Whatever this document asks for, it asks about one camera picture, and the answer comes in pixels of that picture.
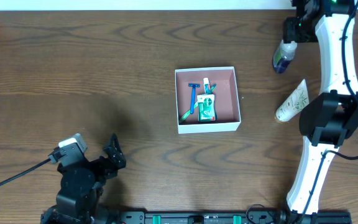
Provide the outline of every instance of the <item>bottle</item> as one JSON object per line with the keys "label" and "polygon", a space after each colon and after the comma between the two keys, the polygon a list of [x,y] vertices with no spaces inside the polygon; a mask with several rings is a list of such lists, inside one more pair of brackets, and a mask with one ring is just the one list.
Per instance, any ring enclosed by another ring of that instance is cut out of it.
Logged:
{"label": "bottle", "polygon": [[295,56],[297,46],[298,44],[295,41],[291,41],[289,44],[284,44],[284,41],[281,41],[273,55],[273,69],[276,73],[281,74],[287,69]]}

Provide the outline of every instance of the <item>open box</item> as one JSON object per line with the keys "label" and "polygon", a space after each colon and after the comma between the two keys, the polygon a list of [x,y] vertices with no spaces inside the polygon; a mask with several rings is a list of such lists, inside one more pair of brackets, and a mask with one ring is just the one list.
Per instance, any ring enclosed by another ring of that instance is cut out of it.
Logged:
{"label": "open box", "polygon": [[[197,107],[193,114],[190,114],[184,122],[179,123],[179,119],[190,110],[192,87],[189,87],[189,83],[200,84],[200,87],[196,88],[196,96],[204,94],[203,78],[208,78],[211,86],[216,84],[213,91],[216,121],[199,122]],[[175,70],[175,89],[179,134],[235,131],[239,127],[241,116],[234,67]]]}

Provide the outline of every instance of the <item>white background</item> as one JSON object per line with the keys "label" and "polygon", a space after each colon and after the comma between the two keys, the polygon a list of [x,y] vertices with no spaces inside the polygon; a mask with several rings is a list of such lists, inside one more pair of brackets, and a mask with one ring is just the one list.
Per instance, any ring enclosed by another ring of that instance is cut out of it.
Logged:
{"label": "white background", "polygon": [[293,9],[290,0],[0,0],[0,10]]}

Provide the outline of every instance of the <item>wood grain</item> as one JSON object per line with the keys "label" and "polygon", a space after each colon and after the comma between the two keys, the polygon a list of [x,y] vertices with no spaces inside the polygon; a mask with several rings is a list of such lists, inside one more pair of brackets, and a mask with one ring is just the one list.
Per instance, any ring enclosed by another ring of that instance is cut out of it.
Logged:
{"label": "wood grain", "polygon": [[[119,137],[127,167],[105,186],[112,208],[245,210],[280,206],[295,178],[298,117],[273,114],[306,79],[321,82],[317,44],[301,44],[283,75],[272,70],[282,21],[293,11],[0,12],[0,181],[81,133],[87,157]],[[358,14],[354,32],[358,75]],[[178,135],[174,70],[235,66],[236,132]],[[341,148],[358,154],[358,130]],[[0,223],[39,223],[61,175],[47,164],[0,188]],[[358,161],[335,158],[320,208],[358,223]]]}

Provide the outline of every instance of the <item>toiletry item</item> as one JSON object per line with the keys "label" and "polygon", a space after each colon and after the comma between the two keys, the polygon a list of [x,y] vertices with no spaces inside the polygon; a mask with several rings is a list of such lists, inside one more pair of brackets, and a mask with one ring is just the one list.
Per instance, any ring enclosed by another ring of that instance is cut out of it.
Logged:
{"label": "toiletry item", "polygon": [[204,78],[204,91],[205,94],[212,94],[211,85],[209,84],[208,78]]}
{"label": "toiletry item", "polygon": [[202,94],[197,96],[198,102],[198,121],[214,121],[215,114],[215,95]]}
{"label": "toiletry item", "polygon": [[289,121],[308,104],[308,89],[306,87],[306,81],[302,80],[298,87],[277,109],[275,113],[275,119],[279,123]]}
{"label": "toiletry item", "polygon": [[295,41],[291,41],[289,44],[284,44],[283,40],[280,42],[280,45],[273,55],[273,69],[276,73],[283,73],[287,69],[295,56],[297,45]]}
{"label": "toiletry item", "polygon": [[191,105],[190,105],[190,114],[194,113],[194,102],[196,101],[196,88],[200,87],[200,84],[189,83],[189,87],[193,87],[191,91]]}
{"label": "toiletry item", "polygon": [[[216,84],[214,84],[211,87],[211,92],[214,91],[214,89],[216,88]],[[196,109],[198,106],[198,102],[194,104],[194,109]],[[186,118],[190,115],[190,110],[188,110],[180,119],[179,119],[179,123],[182,123],[186,120]]]}

